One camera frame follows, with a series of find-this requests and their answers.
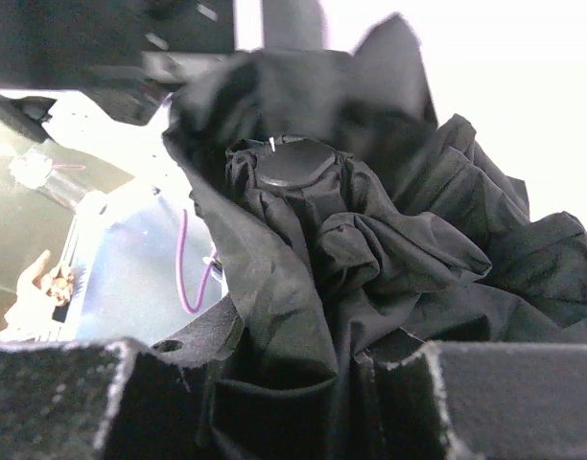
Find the cable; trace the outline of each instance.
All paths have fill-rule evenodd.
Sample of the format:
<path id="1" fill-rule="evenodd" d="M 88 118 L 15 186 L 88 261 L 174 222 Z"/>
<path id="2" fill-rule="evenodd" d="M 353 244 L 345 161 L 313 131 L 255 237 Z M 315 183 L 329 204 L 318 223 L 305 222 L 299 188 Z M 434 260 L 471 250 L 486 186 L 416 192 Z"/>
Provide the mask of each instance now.
<path id="1" fill-rule="evenodd" d="M 204 293 L 206 292 L 206 285 L 208 285 L 208 279 L 210 278 L 210 270 L 215 263 L 217 257 L 217 249 L 213 249 L 210 254 L 210 261 L 206 265 L 206 269 L 202 274 L 200 286 L 198 288 L 198 295 L 196 297 L 196 304 L 192 307 L 187 299 L 187 291 L 185 289 L 185 281 L 182 273 L 182 263 L 185 252 L 185 240 L 187 236 L 187 222 L 189 217 L 187 210 L 182 210 L 182 217 L 180 220 L 180 231 L 178 233 L 178 244 L 176 245 L 176 287 L 178 289 L 178 298 L 180 299 L 180 305 L 189 314 L 195 314 L 200 311 L 201 304 L 204 300 Z"/>

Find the purple wire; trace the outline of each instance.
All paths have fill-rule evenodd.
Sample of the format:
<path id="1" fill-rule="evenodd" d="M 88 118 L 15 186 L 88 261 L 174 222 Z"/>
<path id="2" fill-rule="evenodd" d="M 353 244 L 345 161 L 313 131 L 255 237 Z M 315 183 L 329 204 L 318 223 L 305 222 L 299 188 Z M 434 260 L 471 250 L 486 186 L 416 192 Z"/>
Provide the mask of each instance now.
<path id="1" fill-rule="evenodd" d="M 208 285 L 210 270 L 212 269 L 213 263 L 215 262 L 215 257 L 217 257 L 217 250 L 213 249 L 210 254 L 210 262 L 206 265 L 206 269 L 204 270 L 204 273 L 201 277 L 200 287 L 198 288 L 198 296 L 196 297 L 196 304 L 192 307 L 189 303 L 189 300 L 187 299 L 187 291 L 185 289 L 185 281 L 182 273 L 182 262 L 185 253 L 185 240 L 187 237 L 188 220 L 189 217 L 187 215 L 187 210 L 183 209 L 182 218 L 180 221 L 180 231 L 178 233 L 178 244 L 176 245 L 176 287 L 178 288 L 178 298 L 180 299 L 180 305 L 182 305 L 183 309 L 189 314 L 195 314 L 200 310 L 201 304 L 204 300 L 206 285 Z"/>

